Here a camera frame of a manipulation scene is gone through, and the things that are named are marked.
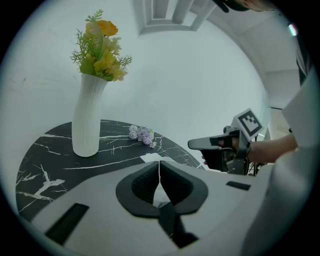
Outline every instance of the yellow flower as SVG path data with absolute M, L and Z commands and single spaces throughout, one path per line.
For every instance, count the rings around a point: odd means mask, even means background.
M 118 29 L 111 21 L 99 20 L 98 25 L 104 36 L 113 36 L 118 33 Z
M 109 74 L 113 74 L 113 80 L 112 81 L 117 81 L 117 80 L 122 81 L 123 80 L 123 76 L 126 74 L 125 71 L 123 69 L 121 69 L 120 65 L 118 65 L 118 64 L 113 65 L 106 72 L 109 73 Z
M 102 48 L 105 49 L 105 51 L 113 52 L 114 55 L 119 55 L 121 47 L 118 41 L 120 39 L 121 37 L 113 37 L 110 39 L 108 36 L 105 36 L 103 38 Z
M 94 70 L 96 72 L 102 72 L 103 70 L 110 69 L 116 60 L 117 59 L 112 52 L 104 51 L 101 60 L 94 63 Z

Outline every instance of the black marble tabletop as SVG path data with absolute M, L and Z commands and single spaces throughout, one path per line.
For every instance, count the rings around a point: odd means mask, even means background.
M 156 148 L 128 137 L 131 124 L 101 120 L 100 144 L 91 157 L 76 155 L 71 122 L 57 126 L 36 140 L 25 154 L 16 178 L 16 204 L 26 220 L 81 182 L 100 174 L 144 163 L 145 154 L 157 153 L 179 164 L 203 169 L 185 149 L 155 133 Z

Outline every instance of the artificial flower bouquet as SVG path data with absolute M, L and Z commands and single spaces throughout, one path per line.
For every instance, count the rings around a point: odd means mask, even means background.
M 80 50 L 72 52 L 73 63 L 80 72 L 102 78 L 108 82 L 122 81 L 127 74 L 126 66 L 132 62 L 131 56 L 120 56 L 120 37 L 112 37 L 118 28 L 107 20 L 102 20 L 102 10 L 85 20 L 85 33 L 77 32 Z

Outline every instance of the white vase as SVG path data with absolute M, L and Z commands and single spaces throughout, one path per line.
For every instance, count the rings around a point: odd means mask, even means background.
M 91 157 L 99 150 L 101 97 L 107 83 L 90 74 L 81 75 L 71 128 L 73 151 L 80 157 Z

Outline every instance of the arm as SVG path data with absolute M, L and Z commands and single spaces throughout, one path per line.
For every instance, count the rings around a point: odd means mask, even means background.
M 275 140 L 254 141 L 251 143 L 248 159 L 256 163 L 274 163 L 284 153 L 294 151 L 296 147 L 293 134 Z

